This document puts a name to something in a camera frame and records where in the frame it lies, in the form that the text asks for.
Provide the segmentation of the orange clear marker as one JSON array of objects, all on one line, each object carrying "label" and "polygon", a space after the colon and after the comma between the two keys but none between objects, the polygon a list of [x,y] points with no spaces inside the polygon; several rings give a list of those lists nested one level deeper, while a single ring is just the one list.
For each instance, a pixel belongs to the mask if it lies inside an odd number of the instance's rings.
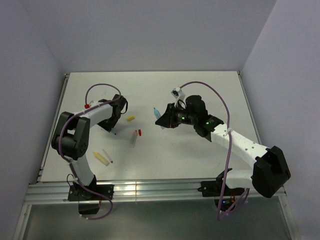
[{"label": "orange clear marker", "polygon": [[131,148],[135,147],[135,144],[136,144],[136,141],[137,141],[137,137],[138,137],[138,132],[137,132],[137,130],[135,130],[132,133],[132,136],[131,136],[131,139],[130,139],[130,147]]}]

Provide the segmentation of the blue highlighter marker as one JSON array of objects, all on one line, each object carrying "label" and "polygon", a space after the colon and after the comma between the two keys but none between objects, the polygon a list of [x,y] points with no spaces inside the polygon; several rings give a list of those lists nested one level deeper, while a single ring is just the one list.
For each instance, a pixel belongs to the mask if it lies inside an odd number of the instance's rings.
[{"label": "blue highlighter marker", "polygon": [[153,108],[153,111],[154,111],[154,115],[155,115],[156,119],[158,120],[162,115],[155,107]]}]

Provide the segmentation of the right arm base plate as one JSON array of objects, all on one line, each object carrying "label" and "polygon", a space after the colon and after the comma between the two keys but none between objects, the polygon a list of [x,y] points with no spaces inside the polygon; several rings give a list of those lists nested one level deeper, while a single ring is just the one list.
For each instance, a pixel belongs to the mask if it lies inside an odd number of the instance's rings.
[{"label": "right arm base plate", "polygon": [[[219,197],[222,192],[222,182],[217,180],[201,181],[200,187],[197,189],[203,197]],[[224,188],[224,197],[241,196],[245,192],[244,188]]]}]

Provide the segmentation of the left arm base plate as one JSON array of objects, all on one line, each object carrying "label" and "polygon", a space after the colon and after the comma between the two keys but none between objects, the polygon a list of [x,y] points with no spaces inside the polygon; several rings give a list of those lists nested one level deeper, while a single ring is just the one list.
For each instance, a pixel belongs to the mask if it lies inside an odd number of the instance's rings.
[{"label": "left arm base plate", "polygon": [[113,184],[98,184],[90,189],[92,192],[98,193],[93,194],[80,185],[74,184],[69,188],[67,200],[69,202],[81,202],[81,201],[99,201],[105,200],[101,195],[106,196],[110,200],[113,199],[114,185]]}]

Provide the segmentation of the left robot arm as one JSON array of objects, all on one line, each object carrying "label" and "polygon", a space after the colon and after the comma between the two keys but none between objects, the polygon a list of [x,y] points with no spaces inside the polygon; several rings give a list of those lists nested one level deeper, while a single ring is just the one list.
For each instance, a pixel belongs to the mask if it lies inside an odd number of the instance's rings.
[{"label": "left robot arm", "polygon": [[94,184],[96,177],[89,167],[86,156],[90,129],[98,125],[105,131],[111,132],[120,119],[122,110],[127,109],[126,98],[115,94],[112,100],[101,99],[81,112],[65,111],[58,118],[51,147],[68,163],[75,177],[75,183],[81,185],[79,194],[86,200],[95,198],[98,193],[98,188]]}]

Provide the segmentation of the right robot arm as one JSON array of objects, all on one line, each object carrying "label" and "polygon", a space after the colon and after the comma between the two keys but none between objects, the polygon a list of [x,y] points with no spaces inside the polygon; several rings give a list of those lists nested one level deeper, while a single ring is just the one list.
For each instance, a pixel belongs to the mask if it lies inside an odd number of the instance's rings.
[{"label": "right robot arm", "polygon": [[279,147],[258,144],[228,128],[221,119],[208,113],[199,95],[187,97],[185,103],[185,107],[169,103],[155,124],[168,129],[191,125],[199,136],[231,150],[249,166],[248,170],[228,170],[226,177],[216,183],[220,194],[227,195],[233,189],[255,189],[263,197],[271,198],[291,178]]}]

